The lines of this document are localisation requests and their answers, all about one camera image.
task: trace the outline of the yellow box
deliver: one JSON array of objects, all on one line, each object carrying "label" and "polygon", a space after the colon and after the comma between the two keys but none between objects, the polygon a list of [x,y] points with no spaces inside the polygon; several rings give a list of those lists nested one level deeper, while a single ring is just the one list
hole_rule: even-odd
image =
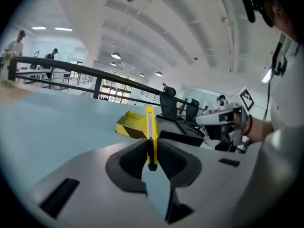
[{"label": "yellow box", "polygon": [[[156,128],[158,137],[160,131],[157,124]],[[128,111],[117,121],[115,132],[135,139],[148,138],[147,118],[145,115]]]}]

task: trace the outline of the black railing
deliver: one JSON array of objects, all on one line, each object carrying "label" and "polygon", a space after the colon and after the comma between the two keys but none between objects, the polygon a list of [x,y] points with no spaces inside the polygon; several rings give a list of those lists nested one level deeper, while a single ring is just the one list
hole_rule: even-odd
[{"label": "black railing", "polygon": [[[74,71],[79,74],[96,77],[95,86],[94,86],[94,89],[87,89],[87,88],[79,87],[76,85],[67,85],[67,84],[63,84],[63,83],[59,83],[59,82],[54,82],[54,81],[49,81],[49,80],[45,80],[45,79],[32,78],[32,77],[26,76],[26,74],[30,74],[30,73],[16,74],[17,63],[27,63],[30,65],[34,64],[34,65],[42,65],[45,67],[51,67],[52,71],[55,68],[60,68],[60,69],[66,70],[66,71]],[[100,70],[97,70],[94,68],[90,68],[90,67],[78,66],[75,64],[51,60],[51,59],[37,58],[37,57],[13,57],[10,61],[9,67],[10,67],[9,68],[9,80],[15,81],[16,78],[20,78],[20,79],[30,80],[33,82],[41,82],[44,84],[48,84],[50,86],[59,86],[59,87],[81,90],[81,91],[93,93],[93,98],[95,98],[95,99],[98,99],[99,95],[116,97],[116,95],[113,95],[113,94],[100,92],[101,82],[103,79],[114,81],[114,82],[117,82],[120,84],[124,84],[124,85],[130,86],[132,88],[144,90],[146,92],[156,94],[156,95],[159,95],[159,93],[160,93],[160,91],[157,89],[153,89],[146,85],[140,84],[138,82],[135,82],[135,81],[132,81],[132,80],[129,80],[126,78],[119,77],[117,75],[109,74],[107,72],[103,72],[103,71],[100,71]],[[160,104],[157,104],[157,103],[143,101],[143,100],[134,99],[134,98],[125,97],[125,96],[119,96],[119,98],[160,106]]]},{"label": "black railing", "polygon": [[149,99],[155,101],[155,102],[158,102],[158,103],[161,102],[161,101],[160,101],[160,96],[159,96],[159,95],[152,94],[152,93],[149,93],[149,92],[143,91],[143,90],[142,90],[141,94],[142,94],[143,96],[145,96],[145,97],[147,97],[147,98],[149,98]]},{"label": "black railing", "polygon": [[[63,77],[57,77],[54,76],[56,73],[62,74]],[[77,72],[66,72],[66,71],[53,71],[53,73],[51,73],[51,70],[47,70],[47,69],[41,69],[41,70],[37,70],[36,72],[32,72],[31,70],[27,71],[23,71],[23,72],[16,72],[17,76],[22,76],[22,75],[28,75],[28,74],[33,74],[32,76],[30,76],[30,79],[27,81],[24,81],[23,83],[26,85],[32,85],[34,84],[34,86],[38,86],[41,88],[50,88],[50,84],[49,82],[47,83],[38,83],[37,81],[33,81],[33,78],[37,78],[37,79],[46,79],[46,74],[49,74],[50,78],[46,79],[47,81],[54,81],[57,83],[62,83],[65,85],[72,85],[72,86],[78,86],[80,84],[87,84],[92,82],[93,77],[90,75],[84,75],[84,74],[79,74]],[[68,89],[66,86],[60,87],[52,87],[53,90],[64,90],[64,89]]]}]

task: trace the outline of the human arm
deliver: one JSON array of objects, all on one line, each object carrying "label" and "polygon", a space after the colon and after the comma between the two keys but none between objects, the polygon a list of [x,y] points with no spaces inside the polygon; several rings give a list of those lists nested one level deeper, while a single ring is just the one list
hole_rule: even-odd
[{"label": "human arm", "polygon": [[22,56],[23,45],[21,44],[21,50],[19,51],[19,56]]},{"label": "human arm", "polygon": [[271,122],[262,121],[252,117],[252,128],[247,137],[253,142],[263,142],[265,138],[274,131]]},{"label": "human arm", "polygon": [[4,49],[4,51],[11,51],[12,50],[12,46],[13,46],[14,41],[10,42]]},{"label": "human arm", "polygon": [[[234,125],[236,129],[241,126],[241,115],[238,113],[234,114]],[[243,133],[247,133],[250,128],[250,122],[244,128]],[[271,122],[262,121],[252,117],[252,127],[246,135],[253,142],[263,142],[265,138],[274,131]]]}]

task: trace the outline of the white ceiling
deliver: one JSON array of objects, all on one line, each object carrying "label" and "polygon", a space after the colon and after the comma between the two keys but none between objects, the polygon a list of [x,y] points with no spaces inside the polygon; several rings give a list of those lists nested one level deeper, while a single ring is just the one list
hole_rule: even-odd
[{"label": "white ceiling", "polygon": [[260,15],[248,22],[241,0],[35,0],[26,10],[29,28],[73,28],[99,65],[227,94],[260,87],[279,39]]},{"label": "white ceiling", "polygon": [[[58,0],[24,0],[16,10],[12,22],[33,36],[77,38],[74,31],[59,31],[55,27],[72,28]],[[46,27],[33,30],[32,27]]]}]

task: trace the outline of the black cable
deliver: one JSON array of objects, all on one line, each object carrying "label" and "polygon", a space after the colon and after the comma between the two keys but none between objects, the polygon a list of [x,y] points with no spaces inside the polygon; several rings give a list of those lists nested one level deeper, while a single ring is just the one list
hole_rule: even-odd
[{"label": "black cable", "polygon": [[268,112],[268,106],[269,106],[269,100],[270,100],[270,83],[271,83],[273,75],[274,75],[274,69],[272,68],[271,69],[270,80],[269,80],[269,83],[268,83],[267,107],[266,107],[266,111],[265,111],[265,114],[264,114],[264,117],[263,117],[264,121],[266,121],[267,112]]}]

